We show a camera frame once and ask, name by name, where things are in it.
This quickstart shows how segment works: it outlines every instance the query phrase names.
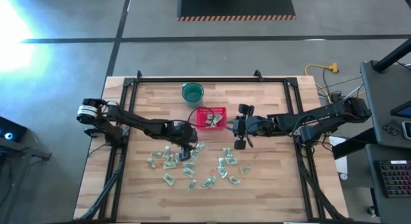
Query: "wooden table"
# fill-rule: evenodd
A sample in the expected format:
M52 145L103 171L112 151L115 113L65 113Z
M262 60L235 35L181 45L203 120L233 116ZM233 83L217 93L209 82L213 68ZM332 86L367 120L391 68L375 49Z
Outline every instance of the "wooden table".
M108 78L103 98L119 101L123 79ZM298 76L298 82L304 110L319 107L313 77ZM287 113L280 83L201 84L205 90L204 106L226 107L228 119L238 115L239 103L254 105L255 115ZM182 99L181 83L139 83L134 112L149 119L187 119L191 109ZM182 173L181 163L177 169L163 169L164 159L161 157L154 158L156 169L149 168L146 163L152 151L164 151L170 143L152 140L141 131L131 129L117 221L306 221L290 137L252 137L254 148L247 146L243 151L234 150L239 164L228 166L227 170L229 176L241 179L240 185L232 185L228 177L221 178L216 170L218 158L224 157L222 149L233 148L235 138L232 133L199 130L198 138L206 146L193 167L198 184L195 191L189 193L191 179ZM101 144L103 139L93 140L91 150ZM171 145L172 153L178 151L179 147ZM100 194L109 152L109 147L104 147L88 158L75 218L84 214ZM332 153L316 146L314 157L322 190L339 212L347 216ZM239 167L243 166L252 166L252 171L241 175ZM165 173L176 178L172 187L162 179ZM216 185L212 189L201 188L200 184L212 175L217 177ZM312 192L310 196L315 210ZM111 210L110 199L112 196L109 197L107 214Z

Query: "table frame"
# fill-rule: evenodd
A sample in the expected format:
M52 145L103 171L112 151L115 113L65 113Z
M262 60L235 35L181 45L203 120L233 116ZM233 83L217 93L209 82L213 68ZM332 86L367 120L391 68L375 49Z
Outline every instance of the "table frame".
M284 86L284 93L286 97L286 104L288 107L288 113L294 114L293 105L292 105L292 98L290 93L290 87L293 88L295 94L295 100L297 104L297 111L298 113L304 112L302 107L301 95L299 92L299 86L297 78L294 77L284 77L284 78L264 78L262 77L260 71L256 70L254 76L251 77L244 77L244 76L233 76L233 77L142 77L140 71L137 73L137 77L135 78L125 78L123 82L123 90L121 93L121 99L119 103L119 107L124 109L125 100L127 96L128 89L132 86L131 91L131 99L130 99L130 106L128 108L129 112L133 112L135 103L136 103L136 95L137 95L137 86L139 83L161 83L161 82L273 82L273 83L282 83ZM105 183L103 192L99 195L96 202L90 207L88 216L82 216L78 220L70 221L69 223L115 223L118 213L118 205L121 193L121 184L123 179L123 172L125 168L125 161L128 149L128 140L130 138L130 132L125 137L125 144L122 146L113 146L110 151L109 163L107 165L107 172L105 176ZM299 168L300 180L301 180L301 189L302 189L302 196L304 199L304 208L306 210L307 215L307 223L364 223L364 222L357 222L351 220L331 220L326 219L326 215L324 212L324 205L323 202L328 206L334 208L331 203L326 198L325 194L321 191L319 187L319 180L317 177L317 171L315 169L315 163L313 158L313 152L311 150L311 146L306 149L307 154L307 162L308 168L306 169L304 159L301 154L301 148L303 146L298 143L296 139L294 141L295 151L296 151L296 159L297 165ZM118 167L115 171L114 163L116 160L116 153L117 150L121 150L120 160L118 163ZM112 201L112 210L109 218L106 218L105 211L107 207L107 197L109 192L114 187L114 184L117 184L115 191L114 191L114 199ZM318 211L318 218L313 216L313 209L311 206L308 185L314 191L316 204L317 204L317 211ZM95 214L98 213L98 218L93 219Z

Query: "bright light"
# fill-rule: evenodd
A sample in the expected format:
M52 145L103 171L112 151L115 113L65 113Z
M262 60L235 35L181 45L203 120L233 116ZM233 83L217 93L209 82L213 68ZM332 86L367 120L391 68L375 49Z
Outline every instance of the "bright light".
M20 44L33 34L9 0L0 0L0 74L15 73L29 65L34 46Z

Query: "keyboard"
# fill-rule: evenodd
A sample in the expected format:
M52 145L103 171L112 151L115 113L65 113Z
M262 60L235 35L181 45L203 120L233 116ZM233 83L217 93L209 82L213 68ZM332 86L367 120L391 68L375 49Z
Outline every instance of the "keyboard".
M411 160L374 162L386 198L411 198Z

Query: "yellow cable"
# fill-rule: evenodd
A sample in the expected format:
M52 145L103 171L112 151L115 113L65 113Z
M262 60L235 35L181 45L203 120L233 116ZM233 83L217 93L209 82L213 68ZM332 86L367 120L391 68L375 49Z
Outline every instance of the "yellow cable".
M304 72L306 73L306 76L308 76L307 70L308 70L309 67L320 67L320 68L323 68L323 69L329 69L329 66L323 66L323 65L317 65L317 64L309 64L309 65L307 65L306 68L304 69ZM319 84L317 84L317 83L315 83L315 85L324 92L324 94L326 95L326 97L327 97L327 99L328 99L328 102L332 103L332 102L331 102L331 99L329 98L329 95L328 95L327 91L325 91L325 90L323 89L323 86L321 86L321 85L319 85Z

